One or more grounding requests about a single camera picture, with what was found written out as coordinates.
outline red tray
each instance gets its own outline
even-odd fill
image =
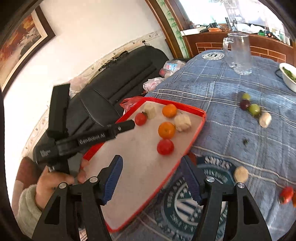
[[[90,161],[85,168],[87,178],[96,176],[103,167],[108,166],[115,154],[123,157],[123,170],[113,197],[107,205],[102,206],[110,232],[124,228],[166,184],[205,123],[206,113],[199,108],[152,97],[141,99],[117,123],[134,120],[135,115],[143,111],[146,102],[154,103],[157,112],[155,118],[147,120],[143,126],[135,126],[133,130],[119,134],[114,140],[91,147],[84,155],[84,159]],[[179,112],[189,115],[192,127],[186,132],[176,132],[172,138],[175,145],[173,153],[162,156],[156,151],[157,143],[161,140],[157,130],[162,122],[173,122],[173,119],[167,119],[161,113],[162,107],[171,103]]]

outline window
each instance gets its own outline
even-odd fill
[[[252,23],[289,35],[277,16],[258,0],[179,0],[194,24],[232,22]]]

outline printed emblem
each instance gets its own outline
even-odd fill
[[[213,164],[200,164],[198,167],[203,169],[207,176],[214,177],[220,183],[235,184],[231,173],[225,168]],[[198,205],[192,199],[187,183],[179,173],[171,180],[171,184],[166,187],[164,192],[159,195],[154,215],[158,226],[169,238],[189,241],[192,239],[201,218],[202,208],[203,206]],[[227,202],[223,202],[216,240],[223,238],[226,216]]]
[[[211,52],[202,55],[202,58],[206,60],[219,60],[224,58],[224,53],[221,52]]]

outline plaid tablecloth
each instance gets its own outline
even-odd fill
[[[296,209],[291,203],[280,206],[277,201],[284,186],[296,186],[296,94],[275,75],[278,63],[273,60],[254,56],[252,74],[243,76],[229,68],[225,58],[203,59],[207,52],[213,51],[191,59],[147,96],[181,102],[207,112],[205,126],[191,151],[196,156],[213,156],[248,169],[246,185],[272,239],[277,240],[296,219]],[[240,109],[240,92],[249,93],[252,103],[272,115],[267,129]],[[194,230],[187,232],[187,228],[192,226],[181,223],[182,215],[176,217],[166,210],[171,208],[168,203],[174,198],[174,190],[184,184],[179,170],[171,182],[175,184],[164,187],[167,196],[162,202],[167,206],[159,208],[163,203],[158,204],[160,198],[156,197],[127,228],[112,234],[113,240],[190,240]],[[161,221],[164,212],[175,227]]]

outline human hand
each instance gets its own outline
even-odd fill
[[[80,170],[77,175],[78,182],[84,183],[86,181],[86,172],[83,170],[89,164],[87,160],[82,159]],[[42,211],[50,197],[54,193],[55,188],[60,183],[74,184],[74,177],[62,172],[49,172],[46,166],[40,175],[36,186],[35,203],[36,206]]]

